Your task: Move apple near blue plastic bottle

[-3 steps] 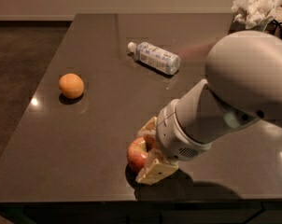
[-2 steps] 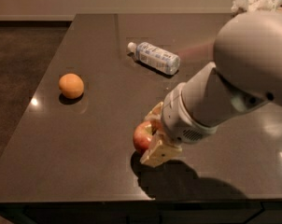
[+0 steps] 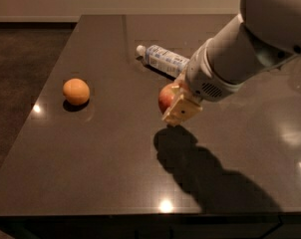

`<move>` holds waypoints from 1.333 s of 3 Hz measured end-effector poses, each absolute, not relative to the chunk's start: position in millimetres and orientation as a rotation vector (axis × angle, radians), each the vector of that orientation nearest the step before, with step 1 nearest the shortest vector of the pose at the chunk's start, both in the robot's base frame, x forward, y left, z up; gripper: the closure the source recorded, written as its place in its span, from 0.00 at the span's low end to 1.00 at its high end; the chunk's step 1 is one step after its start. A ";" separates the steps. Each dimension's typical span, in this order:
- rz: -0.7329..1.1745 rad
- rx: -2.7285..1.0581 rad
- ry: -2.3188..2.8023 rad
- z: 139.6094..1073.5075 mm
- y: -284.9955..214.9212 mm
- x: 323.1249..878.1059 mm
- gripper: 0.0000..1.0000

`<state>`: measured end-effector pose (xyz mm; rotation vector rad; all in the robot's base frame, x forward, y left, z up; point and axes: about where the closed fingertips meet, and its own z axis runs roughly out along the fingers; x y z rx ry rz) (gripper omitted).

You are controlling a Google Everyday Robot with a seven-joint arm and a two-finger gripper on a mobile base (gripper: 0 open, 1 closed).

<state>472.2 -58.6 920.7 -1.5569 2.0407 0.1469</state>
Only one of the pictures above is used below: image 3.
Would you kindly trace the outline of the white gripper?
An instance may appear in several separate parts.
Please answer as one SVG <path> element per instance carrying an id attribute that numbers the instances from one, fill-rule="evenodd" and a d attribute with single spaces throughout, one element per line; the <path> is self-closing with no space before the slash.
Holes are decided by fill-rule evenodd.
<path id="1" fill-rule="evenodd" d="M 185 71 L 185 82 L 192 93 L 179 85 L 171 105 L 167 108 L 161 119 L 171 125 L 177 126 L 191 119 L 202 111 L 201 104 L 192 95 L 209 102 L 219 102 L 238 92 L 241 84 L 231 84 L 223 80 L 212 69 L 208 62 L 207 48 L 212 39 L 208 39 L 191 56 Z"/>

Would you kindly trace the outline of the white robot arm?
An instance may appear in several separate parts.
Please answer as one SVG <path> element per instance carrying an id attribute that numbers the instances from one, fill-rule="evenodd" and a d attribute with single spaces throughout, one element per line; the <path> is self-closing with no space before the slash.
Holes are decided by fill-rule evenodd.
<path id="1" fill-rule="evenodd" d="M 301 0 L 240 0 L 240 12 L 194 52 L 162 120 L 176 126 L 253 76 L 301 56 Z"/>

